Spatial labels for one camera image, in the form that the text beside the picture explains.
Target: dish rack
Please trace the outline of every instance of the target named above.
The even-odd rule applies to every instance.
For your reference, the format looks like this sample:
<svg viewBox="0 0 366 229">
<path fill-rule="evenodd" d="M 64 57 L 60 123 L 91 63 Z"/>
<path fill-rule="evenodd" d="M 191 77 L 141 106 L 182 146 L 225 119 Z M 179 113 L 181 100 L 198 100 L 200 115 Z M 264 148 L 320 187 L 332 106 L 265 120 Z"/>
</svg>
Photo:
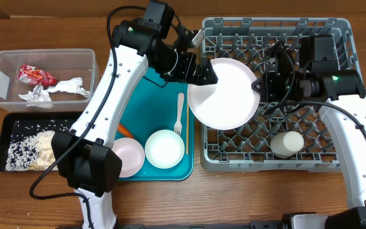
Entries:
<svg viewBox="0 0 366 229">
<path fill-rule="evenodd" d="M 246 64 L 257 77 L 274 69 L 275 64 L 269 61 L 265 50 L 276 42 L 283 41 L 290 46 L 298 71 L 299 40 L 305 36 L 331 34 L 339 68 L 356 69 L 361 75 L 351 25 L 344 18 L 206 18 L 203 32 L 203 64 L 207 59 L 233 58 Z M 216 172 L 270 169 L 340 172 L 331 136 L 320 115 L 309 106 L 292 114 L 276 110 L 269 117 L 261 115 L 275 104 L 260 103 L 256 118 L 234 130 L 214 130 L 203 125 L 201 166 Z M 270 140 L 279 132 L 292 130 L 302 134 L 304 147 L 290 158 L 278 158 L 270 149 Z"/>
</svg>

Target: plastic container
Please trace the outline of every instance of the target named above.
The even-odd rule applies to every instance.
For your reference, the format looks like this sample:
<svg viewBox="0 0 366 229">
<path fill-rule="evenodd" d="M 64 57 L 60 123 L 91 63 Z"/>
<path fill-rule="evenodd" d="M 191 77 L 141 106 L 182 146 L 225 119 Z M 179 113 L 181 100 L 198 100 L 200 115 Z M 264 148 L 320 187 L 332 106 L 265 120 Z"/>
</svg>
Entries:
<svg viewBox="0 0 366 229">
<path fill-rule="evenodd" d="M 88 98 L 78 94 L 56 92 L 49 102 L 27 102 L 19 94 L 33 91 L 35 86 L 15 79 L 20 66 L 27 64 L 51 73 L 60 80 L 83 79 Z M 99 69 L 91 49 L 12 50 L 0 52 L 0 107 L 9 112 L 82 111 L 98 85 Z"/>
<path fill-rule="evenodd" d="M 266 48 L 282 40 L 289 45 L 299 67 L 299 40 L 305 36 L 331 34 L 334 38 L 340 69 L 356 69 L 356 54 L 351 25 L 344 18 L 233 18 L 215 17 L 203 21 L 205 40 L 201 61 L 227 57 L 246 64 L 257 77 L 274 64 L 265 55 Z M 234 130 L 202 128 L 201 166 L 207 171 L 257 172 L 269 169 L 341 172 L 332 139 L 311 107 L 293 114 L 276 110 L 270 117 L 261 116 L 275 104 L 259 104 L 255 118 Z M 216 104 L 220 109 L 225 104 Z M 304 146 L 290 158 L 275 156 L 269 142 L 280 132 L 296 131 Z"/>
</svg>

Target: white bowl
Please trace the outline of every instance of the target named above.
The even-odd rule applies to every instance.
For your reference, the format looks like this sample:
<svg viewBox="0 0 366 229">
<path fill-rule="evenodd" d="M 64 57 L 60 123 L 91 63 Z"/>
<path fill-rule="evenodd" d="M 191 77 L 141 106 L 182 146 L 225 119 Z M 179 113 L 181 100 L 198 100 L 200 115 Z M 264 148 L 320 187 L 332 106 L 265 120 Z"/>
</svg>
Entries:
<svg viewBox="0 0 366 229">
<path fill-rule="evenodd" d="M 147 160 L 159 169 L 176 166 L 184 156 L 182 138 L 171 130 L 159 130 L 146 141 L 145 155 Z"/>
<path fill-rule="evenodd" d="M 120 178 L 135 175 L 144 165 L 144 148 L 135 139 L 124 137 L 115 140 L 112 151 L 122 160 Z"/>
</svg>

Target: orange utensil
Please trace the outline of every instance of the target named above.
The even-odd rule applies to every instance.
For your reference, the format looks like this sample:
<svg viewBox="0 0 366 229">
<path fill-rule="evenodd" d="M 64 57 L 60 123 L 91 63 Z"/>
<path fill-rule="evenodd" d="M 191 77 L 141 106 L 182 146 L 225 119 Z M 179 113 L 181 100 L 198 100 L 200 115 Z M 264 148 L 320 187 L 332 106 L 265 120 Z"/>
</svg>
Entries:
<svg viewBox="0 0 366 229">
<path fill-rule="evenodd" d="M 129 132 L 122 124 L 118 125 L 117 131 L 122 135 L 124 135 L 125 137 L 133 139 L 133 135 L 131 134 L 131 132 Z"/>
</svg>

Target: white paper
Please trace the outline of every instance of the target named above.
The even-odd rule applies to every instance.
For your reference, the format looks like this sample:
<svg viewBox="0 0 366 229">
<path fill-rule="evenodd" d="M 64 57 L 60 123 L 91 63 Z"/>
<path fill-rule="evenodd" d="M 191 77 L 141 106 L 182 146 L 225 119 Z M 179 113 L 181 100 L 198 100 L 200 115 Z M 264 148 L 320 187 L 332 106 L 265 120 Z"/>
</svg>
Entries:
<svg viewBox="0 0 366 229">
<path fill-rule="evenodd" d="M 26 100 L 27 102 L 49 102 L 51 101 L 50 96 L 49 96 L 49 92 L 47 90 L 43 90 L 39 88 L 39 85 L 37 85 L 34 89 L 33 92 L 28 92 L 28 94 L 25 95 L 19 95 L 19 97 L 23 100 Z M 50 109 L 53 107 L 52 104 L 27 104 L 26 106 L 36 106 L 39 108 L 47 108 Z"/>
<path fill-rule="evenodd" d="M 71 80 L 59 81 L 56 86 L 48 87 L 47 91 L 50 93 L 53 92 L 75 93 L 88 98 L 90 92 L 86 91 L 82 86 L 83 86 L 83 79 L 80 77 L 76 77 Z"/>
<path fill-rule="evenodd" d="M 6 100 L 8 87 L 10 85 L 10 77 L 0 71 L 0 97 Z"/>
</svg>

